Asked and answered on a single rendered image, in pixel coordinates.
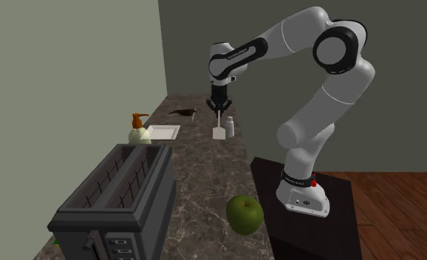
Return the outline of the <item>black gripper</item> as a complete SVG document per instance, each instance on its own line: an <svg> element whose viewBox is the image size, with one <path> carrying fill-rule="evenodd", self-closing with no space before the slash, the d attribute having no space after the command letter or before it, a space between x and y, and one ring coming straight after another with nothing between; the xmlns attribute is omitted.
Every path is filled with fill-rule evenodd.
<svg viewBox="0 0 427 260"><path fill-rule="evenodd" d="M228 99L228 86L211 85L211 99L207 99L206 103L213 112L216 112L216 105L222 105L221 111L226 111L232 104L232 100Z"/></svg>

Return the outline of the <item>white spatula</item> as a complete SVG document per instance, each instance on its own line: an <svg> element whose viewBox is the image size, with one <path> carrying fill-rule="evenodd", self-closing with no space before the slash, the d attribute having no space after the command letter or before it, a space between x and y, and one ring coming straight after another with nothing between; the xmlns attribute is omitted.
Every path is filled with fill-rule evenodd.
<svg viewBox="0 0 427 260"><path fill-rule="evenodd" d="M217 126L212 129L212 138L214 140L225 140L226 139L226 131L221 127L221 111L217 111Z"/></svg>

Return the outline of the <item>white rectangular tray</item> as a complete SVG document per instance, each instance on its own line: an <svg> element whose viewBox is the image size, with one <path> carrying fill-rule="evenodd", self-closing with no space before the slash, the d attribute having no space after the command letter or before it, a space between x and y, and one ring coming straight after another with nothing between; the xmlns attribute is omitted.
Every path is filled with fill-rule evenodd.
<svg viewBox="0 0 427 260"><path fill-rule="evenodd" d="M146 140L175 140L179 130L179 125L150 125L143 138Z"/></svg>

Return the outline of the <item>soap dispenser with orange pump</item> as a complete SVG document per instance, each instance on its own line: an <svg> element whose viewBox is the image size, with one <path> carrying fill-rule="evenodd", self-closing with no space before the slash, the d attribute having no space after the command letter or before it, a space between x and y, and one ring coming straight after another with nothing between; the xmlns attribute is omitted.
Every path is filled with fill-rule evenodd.
<svg viewBox="0 0 427 260"><path fill-rule="evenodd" d="M130 144L151 144L151 136L147 129L143 127L142 120L140 119L143 116L148 116L148 114L134 113L132 115L132 130L128 136Z"/></svg>

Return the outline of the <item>green apple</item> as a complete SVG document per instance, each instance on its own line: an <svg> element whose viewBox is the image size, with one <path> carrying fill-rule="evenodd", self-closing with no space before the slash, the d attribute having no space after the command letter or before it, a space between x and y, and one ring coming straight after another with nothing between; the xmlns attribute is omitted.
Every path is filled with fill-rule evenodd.
<svg viewBox="0 0 427 260"><path fill-rule="evenodd" d="M260 203L251 196L234 196L226 206L226 217L231 229L242 236L256 232L264 220Z"/></svg>

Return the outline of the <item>dark grey toaster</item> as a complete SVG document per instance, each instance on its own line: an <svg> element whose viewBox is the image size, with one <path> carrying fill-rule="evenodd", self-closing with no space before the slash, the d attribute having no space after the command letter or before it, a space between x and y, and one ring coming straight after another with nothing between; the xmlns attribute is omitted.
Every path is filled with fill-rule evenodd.
<svg viewBox="0 0 427 260"><path fill-rule="evenodd" d="M66 260L160 260L176 196L172 149L118 144L47 225Z"/></svg>

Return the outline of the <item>dark robot stand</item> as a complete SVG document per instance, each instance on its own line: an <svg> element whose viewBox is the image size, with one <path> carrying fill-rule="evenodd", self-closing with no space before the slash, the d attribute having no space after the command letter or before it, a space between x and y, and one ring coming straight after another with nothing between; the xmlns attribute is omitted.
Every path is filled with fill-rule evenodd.
<svg viewBox="0 0 427 260"><path fill-rule="evenodd" d="M329 215L295 213L276 196L283 167L259 157L250 164L275 260L363 260L351 182L317 173Z"/></svg>

